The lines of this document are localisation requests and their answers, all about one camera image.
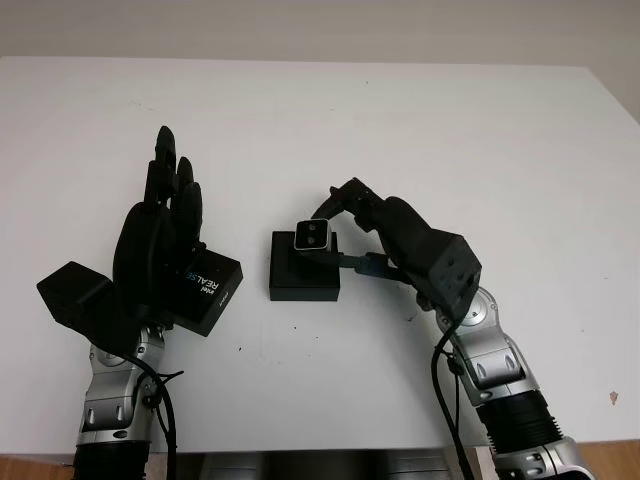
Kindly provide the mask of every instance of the white table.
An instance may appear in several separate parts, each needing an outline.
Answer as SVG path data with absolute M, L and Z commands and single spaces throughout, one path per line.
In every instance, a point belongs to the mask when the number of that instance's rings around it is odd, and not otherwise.
M 208 338 L 168 334 L 180 451 L 450 442 L 410 288 L 343 272 L 337 303 L 268 299 L 271 231 L 352 176 L 465 235 L 567 434 L 640 436 L 640 128 L 588 71 L 2 58 L 0 452 L 74 451 L 88 342 L 35 284 L 70 259 L 110 275 L 163 124 L 202 185 L 203 240 L 245 275 Z M 333 225 L 341 250 L 380 251 Z

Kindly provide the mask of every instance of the robotic arm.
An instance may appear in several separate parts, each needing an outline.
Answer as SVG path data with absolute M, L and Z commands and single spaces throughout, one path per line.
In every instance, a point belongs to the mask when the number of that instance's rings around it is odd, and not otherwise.
M 406 202 L 383 200 L 356 178 L 330 192 L 312 220 L 298 224 L 296 254 L 315 264 L 408 283 L 417 291 L 418 304 L 435 310 L 443 337 L 431 372 L 465 478 L 473 478 L 471 468 L 437 380 L 438 360 L 448 341 L 453 345 L 449 367 L 461 376 L 487 428 L 501 480 L 594 480 L 576 443 L 562 435 L 549 414 L 522 353 L 500 328 L 497 303 L 479 287 L 482 267 L 465 239 L 431 228 Z M 331 248 L 328 220 L 345 210 L 364 231 L 378 232 L 386 255 L 350 257 Z
M 165 384 L 182 372 L 156 373 L 164 332 L 176 323 L 207 336 L 242 280 L 239 262 L 200 241 L 201 224 L 191 163 L 176 162 L 173 133 L 162 127 L 144 200 L 122 227 L 113 281 L 69 262 L 38 283 L 54 320 L 92 343 L 75 480 L 143 479 L 154 413 L 167 441 L 167 478 L 176 477 L 175 419 Z

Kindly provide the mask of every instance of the wire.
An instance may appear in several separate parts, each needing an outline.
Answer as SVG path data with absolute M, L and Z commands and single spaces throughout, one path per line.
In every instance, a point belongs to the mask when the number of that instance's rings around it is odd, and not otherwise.
M 553 473 L 557 477 L 558 476 L 558 469 L 556 468 L 556 462 L 553 461 L 553 457 L 549 453 L 549 450 L 547 450 L 547 447 L 543 445 L 542 448 L 544 448 L 544 451 L 547 452 L 547 455 L 549 455 L 549 460 L 551 460 L 551 465 L 553 465 Z
M 456 433 L 460 435 L 460 376 L 456 375 Z
M 179 372 L 176 373 L 171 373 L 169 375 L 165 374 L 165 373 L 159 373 L 158 376 L 164 378 L 164 380 L 162 380 L 163 384 L 167 384 L 169 383 L 171 380 L 173 380 L 174 378 L 176 378 L 179 375 L 182 375 L 184 373 L 184 370 L 180 370 Z M 164 418 L 162 418 L 162 413 L 160 413 L 160 400 L 158 399 L 156 406 L 154 407 L 154 410 L 156 411 L 156 417 L 158 417 L 158 423 L 160 424 L 160 429 L 162 430 L 162 433 L 164 433 L 164 436 L 167 436 L 167 427 L 164 423 Z
M 171 397 L 169 396 L 169 391 L 165 386 L 165 381 L 162 380 L 160 375 L 156 373 L 156 371 L 151 368 L 151 366 L 140 360 L 137 357 L 132 355 L 119 355 L 120 358 L 126 360 L 134 364 L 136 367 L 140 368 L 144 373 L 146 373 L 153 383 L 156 384 L 157 392 L 162 398 L 164 402 L 164 408 L 167 412 L 167 423 L 168 428 L 163 428 L 163 433 L 165 440 L 167 441 L 167 480 L 176 480 L 176 417 L 173 412 L 173 404 L 171 403 Z
M 444 335 L 442 335 L 442 338 L 436 345 L 433 351 L 433 356 L 431 357 L 431 378 L 433 380 L 433 389 L 436 392 L 436 398 L 438 399 L 438 403 L 440 404 L 440 408 L 442 409 L 442 414 L 444 415 L 444 419 L 447 422 L 447 426 L 449 427 L 449 432 L 451 433 L 451 437 L 453 438 L 453 444 L 456 447 L 458 464 L 460 465 L 460 469 L 462 470 L 462 476 L 465 478 L 465 480 L 473 480 L 473 473 L 471 471 L 471 466 L 469 465 L 469 460 L 467 460 L 467 454 L 465 453 L 462 442 L 460 441 L 460 435 L 458 434 L 456 424 L 454 424 L 453 420 L 451 419 L 451 413 L 449 412 L 449 408 L 447 407 L 447 402 L 444 399 L 442 389 L 440 388 L 440 381 L 438 380 L 438 361 L 440 360 L 440 356 L 444 353 L 445 345 L 463 320 L 464 317 L 452 322 L 451 326 L 447 329 L 446 332 L 444 332 Z

